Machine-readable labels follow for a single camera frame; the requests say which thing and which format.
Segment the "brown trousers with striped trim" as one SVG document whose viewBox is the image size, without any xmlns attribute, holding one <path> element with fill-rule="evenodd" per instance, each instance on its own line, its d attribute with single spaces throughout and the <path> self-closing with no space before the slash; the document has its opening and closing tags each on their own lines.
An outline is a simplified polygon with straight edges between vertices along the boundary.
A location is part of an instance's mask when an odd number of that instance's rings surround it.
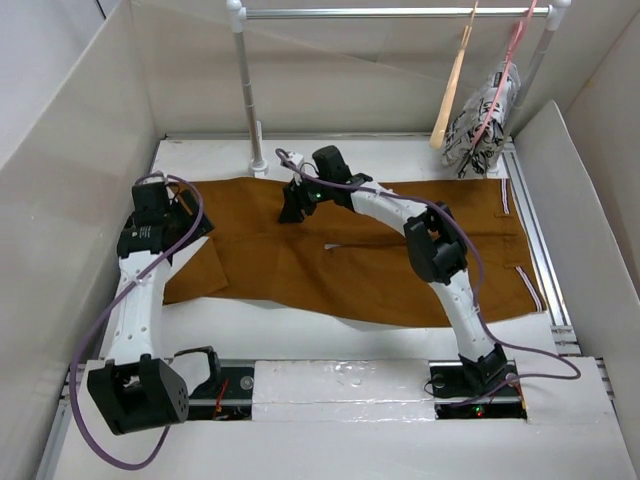
<svg viewBox="0 0 640 480">
<path fill-rule="evenodd" d="M 248 177 L 198 186 L 215 229 L 167 283 L 164 300 L 266 300 L 327 315 L 408 327 L 445 327 L 434 291 L 412 270 L 403 237 L 332 202 L 300 224 L 279 224 L 280 182 Z M 393 185 L 445 203 L 470 237 L 469 258 L 488 322 L 541 312 L 544 300 L 508 183 L 439 180 Z"/>
</svg>

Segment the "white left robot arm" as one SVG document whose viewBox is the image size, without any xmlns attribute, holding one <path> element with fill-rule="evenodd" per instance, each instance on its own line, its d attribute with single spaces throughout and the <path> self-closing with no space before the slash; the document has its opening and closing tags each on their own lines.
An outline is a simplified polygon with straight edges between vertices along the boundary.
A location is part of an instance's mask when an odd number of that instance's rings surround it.
<svg viewBox="0 0 640 480">
<path fill-rule="evenodd" d="M 121 290 L 104 367 L 88 375 L 88 391 L 115 435 L 187 420 L 191 390 L 160 356 L 165 285 L 173 257 L 214 226 L 194 194 L 177 181 L 139 183 L 134 209 L 117 243 Z"/>
</svg>

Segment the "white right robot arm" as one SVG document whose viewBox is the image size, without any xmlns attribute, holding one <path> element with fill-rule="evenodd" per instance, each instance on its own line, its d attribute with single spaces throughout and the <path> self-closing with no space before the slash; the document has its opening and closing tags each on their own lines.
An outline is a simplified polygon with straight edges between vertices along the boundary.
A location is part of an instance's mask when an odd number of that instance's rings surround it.
<svg viewBox="0 0 640 480">
<path fill-rule="evenodd" d="M 448 206 L 396 194 L 367 174 L 352 173 L 333 145 L 314 153 L 314 176 L 303 172 L 303 157 L 282 148 L 275 153 L 293 172 L 283 188 L 279 222 L 301 223 L 319 203 L 331 201 L 400 233 L 412 270 L 436 293 L 453 328 L 465 387 L 473 396 L 497 388 L 506 378 L 507 359 L 481 319 L 468 272 L 466 237 Z"/>
</svg>

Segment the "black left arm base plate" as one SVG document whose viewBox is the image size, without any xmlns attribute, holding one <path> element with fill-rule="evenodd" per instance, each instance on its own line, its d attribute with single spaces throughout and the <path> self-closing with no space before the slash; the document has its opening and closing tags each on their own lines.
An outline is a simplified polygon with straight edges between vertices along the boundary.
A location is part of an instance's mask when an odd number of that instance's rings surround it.
<svg viewBox="0 0 640 480">
<path fill-rule="evenodd" d="M 255 364 L 223 364 L 221 374 L 220 380 L 207 380 L 189 396 L 188 421 L 251 419 Z"/>
</svg>

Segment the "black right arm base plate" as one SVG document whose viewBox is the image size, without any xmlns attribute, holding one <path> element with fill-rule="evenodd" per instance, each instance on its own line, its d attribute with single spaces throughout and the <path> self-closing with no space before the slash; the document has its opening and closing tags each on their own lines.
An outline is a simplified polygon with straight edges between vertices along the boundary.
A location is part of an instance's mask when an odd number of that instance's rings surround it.
<svg viewBox="0 0 640 480">
<path fill-rule="evenodd" d="M 424 391 L 434 400 L 435 418 L 444 420 L 526 420 L 524 395 L 512 376 L 517 374 L 510 361 L 506 373 L 489 385 L 486 393 L 477 393 L 465 378 L 460 361 L 428 363 L 429 379 Z"/>
</svg>

